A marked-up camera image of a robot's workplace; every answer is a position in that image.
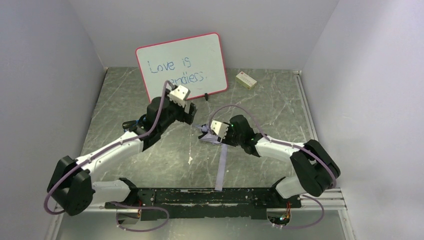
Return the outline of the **white and black folding umbrella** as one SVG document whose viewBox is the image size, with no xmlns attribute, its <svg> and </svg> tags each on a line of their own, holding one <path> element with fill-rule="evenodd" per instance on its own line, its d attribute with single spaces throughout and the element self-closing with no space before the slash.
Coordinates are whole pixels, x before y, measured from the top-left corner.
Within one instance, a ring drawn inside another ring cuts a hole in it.
<svg viewBox="0 0 424 240">
<path fill-rule="evenodd" d="M 224 187 L 228 145 L 219 142 L 218 137 L 209 132 L 206 124 L 195 125 L 194 127 L 201 131 L 201 135 L 198 137 L 199 140 L 208 142 L 214 145 L 220 145 L 220 156 L 219 156 L 218 170 L 217 170 L 214 190 L 221 192 Z"/>
</svg>

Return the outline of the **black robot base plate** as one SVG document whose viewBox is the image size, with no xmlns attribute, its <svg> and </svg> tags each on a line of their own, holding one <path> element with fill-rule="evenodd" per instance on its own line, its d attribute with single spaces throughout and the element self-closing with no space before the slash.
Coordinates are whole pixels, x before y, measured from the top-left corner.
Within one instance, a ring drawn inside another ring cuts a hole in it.
<svg viewBox="0 0 424 240">
<path fill-rule="evenodd" d="M 139 188 L 120 203 L 146 207 L 141 221 L 202 218 L 239 218 L 266 220 L 270 209 L 300 208 L 299 195 L 283 198 L 270 187 L 223 188 Z"/>
</svg>

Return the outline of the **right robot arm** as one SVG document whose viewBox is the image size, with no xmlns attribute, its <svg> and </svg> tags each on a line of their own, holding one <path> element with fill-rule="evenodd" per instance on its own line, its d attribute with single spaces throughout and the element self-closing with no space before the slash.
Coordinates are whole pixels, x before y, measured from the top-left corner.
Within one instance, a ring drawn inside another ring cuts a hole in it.
<svg viewBox="0 0 424 240">
<path fill-rule="evenodd" d="M 317 140 L 293 143 L 262 135 L 254 132 L 241 114 L 229 120 L 223 142 L 240 146 L 249 155 L 291 163 L 295 175 L 282 177 L 272 186 L 283 199 L 301 194 L 319 197 L 334 188 L 341 175 L 340 168 Z"/>
</svg>

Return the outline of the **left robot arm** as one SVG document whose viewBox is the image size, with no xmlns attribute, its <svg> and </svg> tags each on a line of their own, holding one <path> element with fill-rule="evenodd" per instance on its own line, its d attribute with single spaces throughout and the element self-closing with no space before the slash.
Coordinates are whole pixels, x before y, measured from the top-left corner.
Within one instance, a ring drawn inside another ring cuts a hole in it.
<svg viewBox="0 0 424 240">
<path fill-rule="evenodd" d="M 117 202 L 133 206 L 139 201 L 138 187 L 125 177 L 99 181 L 101 174 L 111 170 L 119 161 L 137 155 L 161 139 L 175 121 L 191 125 L 197 112 L 192 102 L 180 106 L 165 97 L 156 97 L 138 120 L 123 123 L 125 132 L 108 145 L 76 159 L 64 156 L 56 164 L 47 187 L 44 209 L 53 198 L 62 212 L 75 216 L 91 204 Z"/>
</svg>

